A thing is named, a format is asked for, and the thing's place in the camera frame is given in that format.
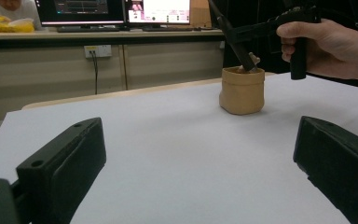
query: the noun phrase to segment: human hand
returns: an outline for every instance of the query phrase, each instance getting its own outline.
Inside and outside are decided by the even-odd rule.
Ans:
[[[282,58],[290,62],[297,37],[306,37],[307,71],[313,74],[358,78],[358,32],[330,20],[321,23],[288,22],[277,29]]]

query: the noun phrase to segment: person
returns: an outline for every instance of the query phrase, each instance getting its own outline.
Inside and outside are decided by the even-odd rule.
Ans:
[[[282,58],[290,62],[298,37],[306,37],[308,72],[342,79],[358,79],[358,31],[334,21],[293,21],[278,27]]]
[[[40,23],[34,0],[0,0],[0,16],[7,17],[11,21],[31,18],[34,20],[35,30],[47,30]]]

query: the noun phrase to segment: white table surface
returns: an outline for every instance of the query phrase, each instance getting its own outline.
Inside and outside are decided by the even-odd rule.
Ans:
[[[301,116],[358,135],[358,88],[267,77],[261,112],[234,116],[219,83],[8,113],[0,177],[66,128],[101,117],[107,163],[72,223],[342,224],[293,162]]]

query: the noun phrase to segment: brown paper cup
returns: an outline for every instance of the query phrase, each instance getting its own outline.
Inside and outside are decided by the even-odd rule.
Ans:
[[[228,113],[245,115],[258,112],[264,106],[265,72],[239,73],[239,67],[223,68],[219,104]]]

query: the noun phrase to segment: monitor screen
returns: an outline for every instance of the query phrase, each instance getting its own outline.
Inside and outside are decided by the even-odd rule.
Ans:
[[[128,25],[190,24],[190,0],[124,0]]]
[[[123,0],[35,0],[42,26],[124,23]]]

